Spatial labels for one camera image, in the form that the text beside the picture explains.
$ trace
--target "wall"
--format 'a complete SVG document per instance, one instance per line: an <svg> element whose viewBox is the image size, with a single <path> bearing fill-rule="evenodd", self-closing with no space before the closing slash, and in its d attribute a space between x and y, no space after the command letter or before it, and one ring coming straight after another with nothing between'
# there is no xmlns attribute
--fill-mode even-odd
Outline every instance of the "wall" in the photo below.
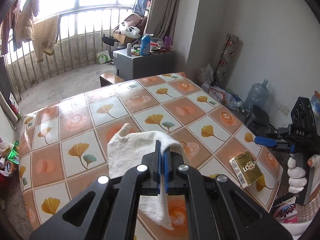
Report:
<svg viewBox="0 0 320 240"><path fill-rule="evenodd" d="M194 79L202 66L211 62L220 37L227 0L180 0L173 46L177 70Z"/></svg>
<svg viewBox="0 0 320 240"><path fill-rule="evenodd" d="M320 25L309 6L304 0L228 0L212 62L227 32L241 42L226 87L245 100L253 83L268 79L270 123L290 123L277 106L292 109L298 96L311 98L320 90Z"/></svg>
<svg viewBox="0 0 320 240"><path fill-rule="evenodd" d="M11 128L11 125L4 115L2 108L0 107L0 137L5 142L13 143L14 130Z"/></svg>

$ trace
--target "green and white bag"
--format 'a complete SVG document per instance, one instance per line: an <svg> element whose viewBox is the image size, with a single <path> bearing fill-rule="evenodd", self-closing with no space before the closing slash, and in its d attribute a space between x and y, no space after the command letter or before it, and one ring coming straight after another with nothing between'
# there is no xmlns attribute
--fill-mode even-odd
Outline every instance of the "green and white bag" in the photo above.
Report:
<svg viewBox="0 0 320 240"><path fill-rule="evenodd" d="M108 63L111 60L109 51L103 50L103 48L99 48L97 53L97 59L99 64Z"/></svg>

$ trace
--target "red cloth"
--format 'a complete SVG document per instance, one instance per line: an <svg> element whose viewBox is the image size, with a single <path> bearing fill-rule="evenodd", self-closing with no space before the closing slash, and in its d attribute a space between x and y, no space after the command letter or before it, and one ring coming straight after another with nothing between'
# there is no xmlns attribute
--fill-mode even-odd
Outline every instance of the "red cloth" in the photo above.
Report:
<svg viewBox="0 0 320 240"><path fill-rule="evenodd" d="M9 180L2 174L0 174L0 188L7 188L9 187Z"/></svg>

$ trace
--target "cardboard box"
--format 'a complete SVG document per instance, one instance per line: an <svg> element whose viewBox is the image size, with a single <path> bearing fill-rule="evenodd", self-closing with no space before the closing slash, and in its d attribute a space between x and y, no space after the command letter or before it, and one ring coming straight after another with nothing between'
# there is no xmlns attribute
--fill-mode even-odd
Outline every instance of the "cardboard box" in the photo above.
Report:
<svg viewBox="0 0 320 240"><path fill-rule="evenodd" d="M133 39L133 38L129 38L129 37L127 37L127 36L124 36L124 35L121 34L121 33L115 33L115 34L114 34L114 37L115 37L118 41L120 41L120 43L125 44L125 45L127 45L128 43L132 43L134 40L136 40L136 39Z"/></svg>

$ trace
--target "patterned tablecloth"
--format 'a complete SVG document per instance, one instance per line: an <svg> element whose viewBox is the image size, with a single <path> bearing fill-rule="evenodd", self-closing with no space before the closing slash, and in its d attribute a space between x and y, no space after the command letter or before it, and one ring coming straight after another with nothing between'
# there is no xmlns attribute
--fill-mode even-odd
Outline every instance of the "patterned tablecloth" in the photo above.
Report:
<svg viewBox="0 0 320 240"><path fill-rule="evenodd" d="M20 183L33 228L39 227L93 180L108 174L107 143L124 123L131 132L159 130L183 145L204 175L227 175L240 185L229 160L249 150L264 175L244 191L269 210L282 167L224 106L188 80L164 74L103 87L25 116L20 137ZM139 213L136 238L187 239L182 196L169 196L174 230Z"/></svg>

